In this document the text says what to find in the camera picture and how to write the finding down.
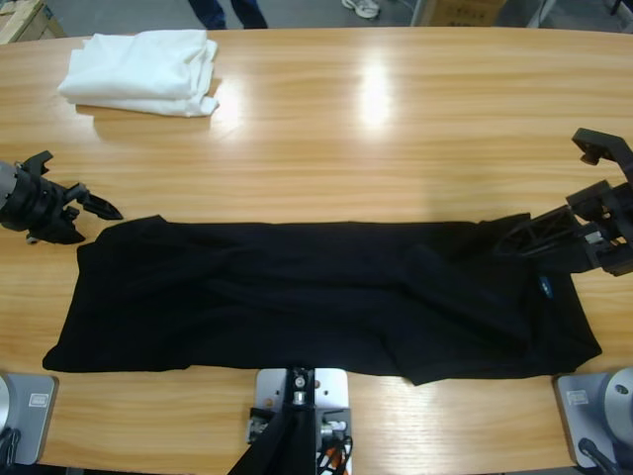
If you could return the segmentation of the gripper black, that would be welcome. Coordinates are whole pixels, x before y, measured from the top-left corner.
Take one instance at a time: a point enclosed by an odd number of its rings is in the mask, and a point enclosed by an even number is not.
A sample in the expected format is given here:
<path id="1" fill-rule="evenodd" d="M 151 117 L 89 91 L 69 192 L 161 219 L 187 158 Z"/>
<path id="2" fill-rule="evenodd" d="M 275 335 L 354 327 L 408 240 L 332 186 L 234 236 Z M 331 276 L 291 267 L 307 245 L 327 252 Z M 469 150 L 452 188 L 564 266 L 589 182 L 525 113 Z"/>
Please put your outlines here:
<path id="1" fill-rule="evenodd" d="M 567 197 L 568 205 L 515 226 L 498 243 L 503 256 L 530 257 L 575 239 L 592 268 L 613 276 L 632 272 L 632 185 L 599 181 Z M 581 225 L 576 217 L 586 223 Z"/>
<path id="2" fill-rule="evenodd" d="M 41 176 L 24 170 L 14 170 L 15 186 L 2 191 L 5 199 L 1 206 L 1 226 L 15 232 L 26 232 L 27 238 L 59 244 L 76 244 L 85 241 L 74 220 L 79 210 L 67 208 L 72 198 L 67 190 Z M 124 217 L 107 200 L 82 189 L 76 201 L 83 209 L 102 220 L 118 221 Z"/>

